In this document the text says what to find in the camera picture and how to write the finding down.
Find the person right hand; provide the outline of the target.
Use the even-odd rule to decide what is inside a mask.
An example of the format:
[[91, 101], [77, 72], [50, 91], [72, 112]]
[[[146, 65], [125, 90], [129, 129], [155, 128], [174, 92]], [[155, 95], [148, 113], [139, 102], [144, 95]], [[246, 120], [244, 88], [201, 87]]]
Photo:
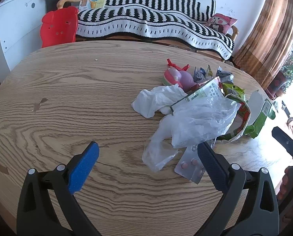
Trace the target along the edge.
[[281, 185], [280, 185], [280, 188], [279, 188], [279, 192], [277, 194], [277, 199], [278, 200], [281, 200], [284, 195], [286, 194], [287, 192], [287, 186], [289, 184], [289, 170], [292, 168], [292, 166], [288, 166], [286, 169], [285, 169], [285, 174], [282, 178], [282, 181], [281, 181]]

